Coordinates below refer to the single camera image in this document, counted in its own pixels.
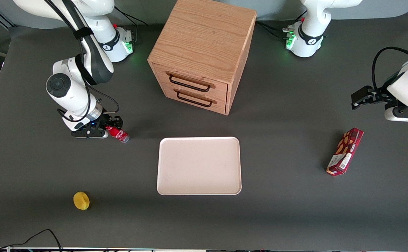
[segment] wooden cabinet top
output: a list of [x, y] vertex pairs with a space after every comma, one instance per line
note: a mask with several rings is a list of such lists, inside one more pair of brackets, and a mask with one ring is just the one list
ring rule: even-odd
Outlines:
[[255, 10], [226, 3], [178, 0], [148, 61], [231, 83], [255, 18]]

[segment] black metal handle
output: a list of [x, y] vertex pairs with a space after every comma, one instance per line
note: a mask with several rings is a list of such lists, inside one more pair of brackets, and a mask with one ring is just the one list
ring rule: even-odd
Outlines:
[[203, 104], [203, 103], [200, 103], [200, 102], [197, 102], [197, 101], [195, 102], [194, 100], [191, 100], [191, 99], [187, 99], [187, 98], [180, 97], [179, 94], [181, 94], [181, 92], [180, 92], [180, 91], [176, 91], [176, 96], [177, 96], [178, 99], [184, 100], [184, 101], [186, 101], [186, 102], [191, 102], [191, 103], [196, 104], [196, 105], [199, 105], [199, 106], [210, 107], [210, 106], [212, 105], [212, 103], [213, 103], [213, 101], [211, 101], [211, 100], [205, 100], [206, 102], [210, 102], [209, 105], [206, 105], [206, 104]]
[[177, 85], [180, 85], [180, 86], [184, 86], [184, 87], [186, 87], [186, 88], [191, 88], [191, 89], [194, 89], [194, 90], [200, 91], [200, 92], [208, 92], [208, 91], [210, 90], [210, 85], [207, 85], [207, 88], [206, 88], [206, 89], [197, 88], [197, 87], [195, 87], [195, 86], [190, 86], [190, 85], [187, 85], [187, 84], [185, 84], [185, 83], [181, 83], [181, 82], [178, 82], [178, 81], [174, 81], [174, 80], [171, 79], [171, 78], [173, 78], [173, 75], [169, 75], [169, 76], [170, 76], [170, 82], [171, 82], [171, 83], [174, 83], [174, 84], [177, 84]]

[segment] wooden drawer cabinet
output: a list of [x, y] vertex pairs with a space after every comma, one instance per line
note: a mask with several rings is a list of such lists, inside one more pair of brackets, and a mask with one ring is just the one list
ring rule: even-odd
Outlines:
[[148, 57], [165, 96], [229, 114], [256, 12], [212, 0], [178, 0]]

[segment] coca-cola can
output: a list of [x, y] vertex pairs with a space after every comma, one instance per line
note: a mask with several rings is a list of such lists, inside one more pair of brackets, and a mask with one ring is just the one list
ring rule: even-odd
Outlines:
[[105, 128], [113, 138], [120, 142], [125, 143], [129, 141], [129, 135], [124, 130], [109, 125], [106, 125]]

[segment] plastic tray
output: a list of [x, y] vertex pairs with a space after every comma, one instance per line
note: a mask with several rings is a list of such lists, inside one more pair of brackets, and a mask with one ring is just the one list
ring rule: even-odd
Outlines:
[[161, 195], [236, 195], [241, 191], [235, 137], [165, 138], [159, 147]]

